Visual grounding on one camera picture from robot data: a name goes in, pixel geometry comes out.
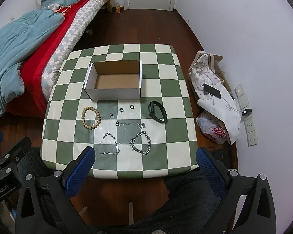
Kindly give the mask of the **black smart band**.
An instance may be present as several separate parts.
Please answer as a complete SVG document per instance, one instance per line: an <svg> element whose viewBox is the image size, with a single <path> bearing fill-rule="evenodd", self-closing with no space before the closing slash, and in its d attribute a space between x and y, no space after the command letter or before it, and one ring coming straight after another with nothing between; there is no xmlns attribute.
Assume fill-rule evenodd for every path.
<svg viewBox="0 0 293 234"><path fill-rule="evenodd" d="M156 121L157 123L160 124L167 124L168 122L168 116L166 113L166 110L163 106L163 104L161 104L158 101L151 101L149 102L148 105L148 111L149 111L149 116Z"/></svg>

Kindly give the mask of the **white red plastic bag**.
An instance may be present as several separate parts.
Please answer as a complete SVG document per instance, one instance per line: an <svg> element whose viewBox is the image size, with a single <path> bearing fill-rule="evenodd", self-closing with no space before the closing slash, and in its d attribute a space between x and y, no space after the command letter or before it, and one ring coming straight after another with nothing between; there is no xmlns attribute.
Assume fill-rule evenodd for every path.
<svg viewBox="0 0 293 234"><path fill-rule="evenodd" d="M223 144L228 139L224 123L209 112L202 111L196 118L196 122L202 132L210 140L217 144Z"/></svg>

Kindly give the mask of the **red bed sheet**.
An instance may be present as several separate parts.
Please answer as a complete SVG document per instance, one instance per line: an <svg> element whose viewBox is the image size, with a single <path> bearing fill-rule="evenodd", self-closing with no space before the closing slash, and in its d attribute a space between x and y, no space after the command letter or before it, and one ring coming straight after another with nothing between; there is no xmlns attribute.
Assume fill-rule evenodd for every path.
<svg viewBox="0 0 293 234"><path fill-rule="evenodd" d="M21 65L21 78L24 82L24 93L6 106L6 112L19 116L40 117L45 116L47 102L41 88L43 70L54 53L60 38L64 36L79 8L89 0L78 1L68 7L58 4L55 11L64 16L64 22L51 34L51 36Z"/></svg>

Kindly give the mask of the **white power strip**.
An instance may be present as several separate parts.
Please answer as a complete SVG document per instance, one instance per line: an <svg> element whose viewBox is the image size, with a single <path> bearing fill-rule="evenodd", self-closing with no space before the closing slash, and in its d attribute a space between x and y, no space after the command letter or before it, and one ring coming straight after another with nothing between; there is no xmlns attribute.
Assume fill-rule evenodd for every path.
<svg viewBox="0 0 293 234"><path fill-rule="evenodd" d="M258 135L256 131L255 121L252 114L252 108L248 101L247 94L241 84L234 88L237 97L238 105L242 114L242 121L245 126L248 146L255 146L258 144Z"/></svg>

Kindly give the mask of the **black charger plug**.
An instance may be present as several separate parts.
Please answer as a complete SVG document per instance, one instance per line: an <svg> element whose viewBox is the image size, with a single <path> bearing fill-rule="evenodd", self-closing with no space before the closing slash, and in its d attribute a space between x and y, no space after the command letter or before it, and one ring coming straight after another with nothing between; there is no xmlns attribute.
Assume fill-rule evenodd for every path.
<svg viewBox="0 0 293 234"><path fill-rule="evenodd" d="M248 116L248 115L252 114L252 109L246 108L246 109L242 110L241 113L243 116Z"/></svg>

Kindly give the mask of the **white patterned tote bag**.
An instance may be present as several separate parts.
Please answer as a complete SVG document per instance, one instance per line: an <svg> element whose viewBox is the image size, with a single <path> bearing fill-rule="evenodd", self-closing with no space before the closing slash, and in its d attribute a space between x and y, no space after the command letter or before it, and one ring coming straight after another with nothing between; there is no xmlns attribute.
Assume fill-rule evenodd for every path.
<svg viewBox="0 0 293 234"><path fill-rule="evenodd" d="M239 137L241 111L236 107L230 93L224 86L224 81L215 72L215 56L198 51L192 62L189 79L192 89L198 97L197 104L224 123L228 134L228 143L233 144ZM221 99L205 95L203 84L216 88L221 92Z"/></svg>

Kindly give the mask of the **black smartphone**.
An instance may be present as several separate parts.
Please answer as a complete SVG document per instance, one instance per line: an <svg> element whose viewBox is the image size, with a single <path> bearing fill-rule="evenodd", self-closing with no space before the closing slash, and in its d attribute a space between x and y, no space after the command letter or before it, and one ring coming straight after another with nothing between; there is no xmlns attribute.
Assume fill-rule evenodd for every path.
<svg viewBox="0 0 293 234"><path fill-rule="evenodd" d="M218 99L221 99L221 92L219 90L217 90L216 88L213 88L207 84L203 84L203 88L204 88L204 94L207 95L212 95Z"/></svg>

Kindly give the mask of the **green white checkered table cover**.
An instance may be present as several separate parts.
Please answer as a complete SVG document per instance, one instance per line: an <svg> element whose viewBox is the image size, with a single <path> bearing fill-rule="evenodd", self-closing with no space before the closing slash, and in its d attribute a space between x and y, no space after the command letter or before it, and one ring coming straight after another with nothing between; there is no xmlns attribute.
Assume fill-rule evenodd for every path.
<svg viewBox="0 0 293 234"><path fill-rule="evenodd" d="M91 100L83 90L89 66L117 60L142 62L141 99ZM153 100L163 104L167 124L149 116ZM87 146L96 154L90 175L99 179L150 178L197 167L195 121L171 45L106 45L71 52L63 61L48 100L41 158L63 170Z"/></svg>

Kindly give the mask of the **teal blue blanket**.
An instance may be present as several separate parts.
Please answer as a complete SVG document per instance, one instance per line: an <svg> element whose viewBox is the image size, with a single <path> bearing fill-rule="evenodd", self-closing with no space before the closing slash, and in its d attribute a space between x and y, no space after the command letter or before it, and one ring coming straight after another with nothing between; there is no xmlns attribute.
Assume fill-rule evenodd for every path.
<svg viewBox="0 0 293 234"><path fill-rule="evenodd" d="M32 10L0 29L0 116L24 93L21 65L64 22L53 4Z"/></svg>

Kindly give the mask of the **white cardboard box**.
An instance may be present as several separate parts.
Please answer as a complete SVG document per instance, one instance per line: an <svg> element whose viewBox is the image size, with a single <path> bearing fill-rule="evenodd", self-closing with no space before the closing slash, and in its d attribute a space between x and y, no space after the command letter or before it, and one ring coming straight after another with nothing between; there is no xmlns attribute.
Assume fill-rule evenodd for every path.
<svg viewBox="0 0 293 234"><path fill-rule="evenodd" d="M142 91L142 62L93 62L87 70L83 90L91 100L139 100Z"/></svg>

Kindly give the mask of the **small yellow bottle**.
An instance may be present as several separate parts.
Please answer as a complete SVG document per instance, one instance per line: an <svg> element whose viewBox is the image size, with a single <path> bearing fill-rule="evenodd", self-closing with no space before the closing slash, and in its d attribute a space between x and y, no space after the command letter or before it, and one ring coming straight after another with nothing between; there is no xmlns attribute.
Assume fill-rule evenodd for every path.
<svg viewBox="0 0 293 234"><path fill-rule="evenodd" d="M120 14L120 12L121 12L120 4L119 3L116 3L116 13L117 14Z"/></svg>

